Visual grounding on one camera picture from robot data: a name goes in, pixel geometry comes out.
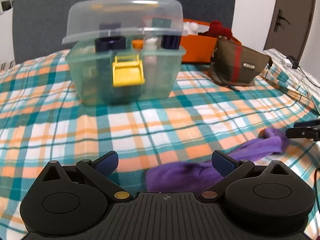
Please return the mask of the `brown door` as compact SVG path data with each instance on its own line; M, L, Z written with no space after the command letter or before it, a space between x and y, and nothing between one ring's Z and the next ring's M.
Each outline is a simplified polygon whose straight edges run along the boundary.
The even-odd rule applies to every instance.
M308 39L315 2L316 0L276 0L264 49L274 48L299 60ZM279 9L291 25L282 21L282 26L275 33L274 26Z

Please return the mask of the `dark blue bottle right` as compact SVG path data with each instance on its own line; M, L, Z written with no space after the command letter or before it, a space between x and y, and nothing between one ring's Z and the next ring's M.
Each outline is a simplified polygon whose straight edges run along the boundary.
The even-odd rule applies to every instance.
M180 47L181 36L163 35L161 40L161 47L163 49L178 50Z

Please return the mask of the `olive striped pouch bag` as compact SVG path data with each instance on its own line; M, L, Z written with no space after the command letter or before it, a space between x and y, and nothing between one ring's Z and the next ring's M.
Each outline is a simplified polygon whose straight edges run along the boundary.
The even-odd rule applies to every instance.
M238 92L238 86L255 86L254 78L272 64L270 56L220 36L210 58L209 76L216 84Z

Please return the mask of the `yellow box latch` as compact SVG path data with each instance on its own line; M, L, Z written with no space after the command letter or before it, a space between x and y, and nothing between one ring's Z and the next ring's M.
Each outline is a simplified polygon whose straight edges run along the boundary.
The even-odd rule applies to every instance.
M113 87L139 86L144 83L143 62L138 54L114 57L112 63Z

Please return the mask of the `orange cap bottle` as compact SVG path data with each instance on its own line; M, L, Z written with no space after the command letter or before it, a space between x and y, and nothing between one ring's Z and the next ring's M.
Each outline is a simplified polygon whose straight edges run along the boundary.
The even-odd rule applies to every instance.
M136 50L142 50L144 47L144 40L136 39L132 40L132 48Z

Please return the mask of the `clear plastic box lid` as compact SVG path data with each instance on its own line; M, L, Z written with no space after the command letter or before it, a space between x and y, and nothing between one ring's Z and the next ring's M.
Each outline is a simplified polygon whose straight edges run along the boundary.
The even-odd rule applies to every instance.
M101 23L121 23L100 30ZM177 0L89 0L68 13L63 44L112 36L183 36L183 9Z

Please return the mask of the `red pompom plush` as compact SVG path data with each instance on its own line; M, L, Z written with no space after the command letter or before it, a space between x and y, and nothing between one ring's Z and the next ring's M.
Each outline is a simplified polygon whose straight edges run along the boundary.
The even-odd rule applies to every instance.
M232 31L230 28L224 27L220 21L212 21L210 22L209 29L204 33L209 37L225 37L230 40L233 37Z

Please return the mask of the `gray padded headboard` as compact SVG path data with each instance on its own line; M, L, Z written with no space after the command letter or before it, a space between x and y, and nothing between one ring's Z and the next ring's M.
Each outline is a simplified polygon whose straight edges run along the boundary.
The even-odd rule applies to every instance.
M15 61L100 37L181 35L185 18L230 27L234 7L235 0L14 0Z

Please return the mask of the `plaid bed sheet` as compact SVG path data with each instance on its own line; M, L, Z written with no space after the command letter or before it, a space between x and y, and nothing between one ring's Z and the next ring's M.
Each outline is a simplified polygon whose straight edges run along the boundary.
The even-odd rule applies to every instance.
M112 179L136 193L152 167L207 161L214 150L230 152L268 127L285 131L319 118L319 81L284 67L275 49L267 53L273 66L253 87L218 86L207 66L185 64L167 99L122 106L84 106L65 50L1 72L1 239L26 235L20 203L50 160L73 165L115 150Z

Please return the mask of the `white lotion bottle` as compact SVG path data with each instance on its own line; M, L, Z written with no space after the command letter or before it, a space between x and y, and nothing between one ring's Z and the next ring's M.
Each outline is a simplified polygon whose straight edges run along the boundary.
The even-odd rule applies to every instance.
M145 39L143 49L146 51L156 51L158 49L158 37L150 37Z

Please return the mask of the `dark blue jar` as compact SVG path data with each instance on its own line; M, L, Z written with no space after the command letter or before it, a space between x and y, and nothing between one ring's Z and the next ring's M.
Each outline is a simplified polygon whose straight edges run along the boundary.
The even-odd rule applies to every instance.
M121 27L121 23L101 23L100 30L114 30ZM124 36L100 37L95 39L95 52L106 52L110 50L121 50L126 48L126 38Z

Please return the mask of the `white fluffy plush toy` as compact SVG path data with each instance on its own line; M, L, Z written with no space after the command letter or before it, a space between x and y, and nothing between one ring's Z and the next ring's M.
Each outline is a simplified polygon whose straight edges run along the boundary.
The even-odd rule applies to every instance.
M198 35L202 33L201 25L196 22L183 22L183 34L184 35Z

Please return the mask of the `green translucent storage box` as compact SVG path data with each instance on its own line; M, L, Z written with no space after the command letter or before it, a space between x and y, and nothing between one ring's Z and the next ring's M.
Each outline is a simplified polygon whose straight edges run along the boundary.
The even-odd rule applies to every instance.
M72 81L86 106L118 105L168 98L181 67L185 49L126 48L98 51L98 41L78 42L67 54Z

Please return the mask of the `orange cardboard box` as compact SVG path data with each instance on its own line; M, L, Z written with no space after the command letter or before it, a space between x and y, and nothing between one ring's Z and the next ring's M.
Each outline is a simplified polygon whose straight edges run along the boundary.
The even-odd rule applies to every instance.
M204 33L208 31L210 23L184 19L183 22L196 22L201 25L202 33L198 35L185 35L181 38L180 45L186 50L186 54L182 58L183 63L189 64L209 64L211 54L215 48L217 38L206 36ZM234 36L231 41L241 44Z

